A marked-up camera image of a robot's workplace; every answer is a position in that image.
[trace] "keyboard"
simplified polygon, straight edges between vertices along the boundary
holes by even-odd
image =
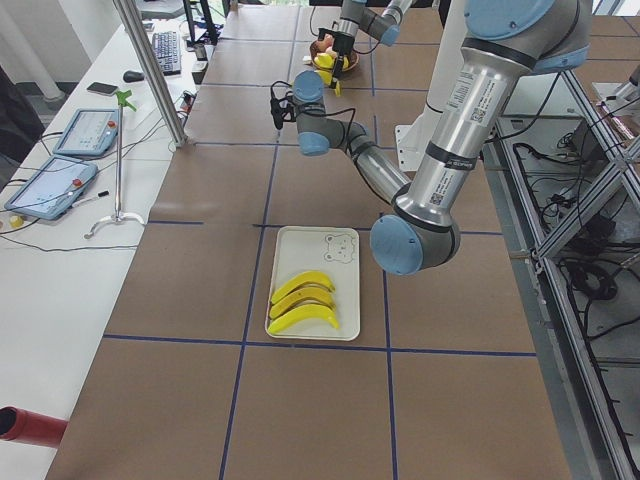
[[[177,32],[154,33],[151,39],[151,46],[163,74],[180,73],[180,37]]]

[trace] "tablet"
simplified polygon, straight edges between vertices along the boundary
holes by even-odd
[[[118,134],[118,110],[79,109],[53,149],[60,155],[97,157],[113,145]]]
[[[4,208],[55,220],[82,194],[98,173],[92,163],[52,155],[44,166],[5,203]]]

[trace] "red cylinder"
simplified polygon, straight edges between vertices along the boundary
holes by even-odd
[[[67,421],[15,407],[0,409],[0,440],[58,448]]]

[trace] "computer mouse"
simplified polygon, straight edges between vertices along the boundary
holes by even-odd
[[[144,80],[144,73],[136,72],[134,70],[127,70],[126,72],[124,72],[122,79],[126,83],[139,82],[141,80]]]

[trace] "green clamp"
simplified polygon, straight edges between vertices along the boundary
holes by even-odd
[[[127,98],[129,98],[132,95],[131,90],[127,90],[126,92],[121,92],[121,91],[117,91],[116,92],[116,97],[118,97],[118,106],[119,107],[129,107],[131,108],[131,110],[133,110],[134,112],[137,111],[138,109],[136,107],[134,107],[133,105],[131,105],[128,101]]]

